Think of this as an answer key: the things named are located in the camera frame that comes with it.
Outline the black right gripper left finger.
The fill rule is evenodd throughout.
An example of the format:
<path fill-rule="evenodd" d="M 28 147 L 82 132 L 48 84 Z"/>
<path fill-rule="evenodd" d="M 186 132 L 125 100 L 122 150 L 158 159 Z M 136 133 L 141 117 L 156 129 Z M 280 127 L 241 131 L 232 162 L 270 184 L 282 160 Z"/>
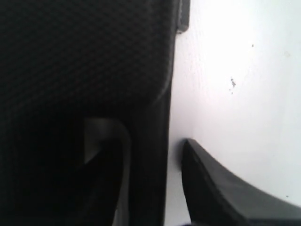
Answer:
<path fill-rule="evenodd" d="M 105 139 L 99 153 L 63 187 L 65 226 L 110 226 L 114 220 L 123 177 L 122 142 Z"/>

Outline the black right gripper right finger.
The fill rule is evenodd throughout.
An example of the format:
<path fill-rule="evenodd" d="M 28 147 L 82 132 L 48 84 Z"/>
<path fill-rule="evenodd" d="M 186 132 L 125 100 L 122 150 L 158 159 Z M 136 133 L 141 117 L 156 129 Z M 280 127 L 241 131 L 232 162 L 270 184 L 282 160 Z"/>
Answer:
<path fill-rule="evenodd" d="M 182 185 L 193 226 L 299 226 L 301 209 L 239 178 L 197 141 L 182 147 Z"/>

